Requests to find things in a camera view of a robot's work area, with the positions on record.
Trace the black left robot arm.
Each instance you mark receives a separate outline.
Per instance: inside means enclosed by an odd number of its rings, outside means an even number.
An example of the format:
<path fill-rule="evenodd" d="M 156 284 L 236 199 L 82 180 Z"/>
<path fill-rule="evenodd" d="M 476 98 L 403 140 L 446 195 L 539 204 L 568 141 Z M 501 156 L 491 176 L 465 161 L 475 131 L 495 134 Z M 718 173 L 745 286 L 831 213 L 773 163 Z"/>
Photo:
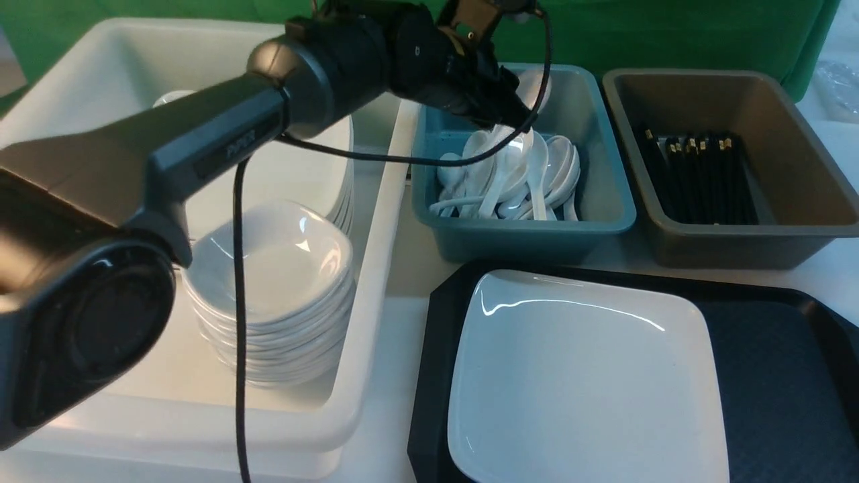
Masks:
<path fill-rule="evenodd" d="M 536 1 L 326 1 L 246 72 L 81 133 L 2 149 L 2 449 L 131 370 L 191 265 L 184 204 L 270 142 L 310 143 L 390 92 L 478 127 L 533 125 L 491 37 Z"/>

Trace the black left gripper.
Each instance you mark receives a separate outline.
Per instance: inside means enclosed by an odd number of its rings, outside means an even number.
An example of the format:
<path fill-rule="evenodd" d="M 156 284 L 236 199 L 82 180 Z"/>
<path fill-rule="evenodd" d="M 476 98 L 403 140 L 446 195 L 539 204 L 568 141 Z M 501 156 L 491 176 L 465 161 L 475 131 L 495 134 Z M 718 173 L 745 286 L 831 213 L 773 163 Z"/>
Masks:
<path fill-rule="evenodd" d="M 529 1 L 448 1 L 438 19 L 424 4 L 398 8 L 389 31 L 390 92 L 481 128 L 521 127 L 531 109 L 491 37 L 504 15 L 530 12 Z"/>

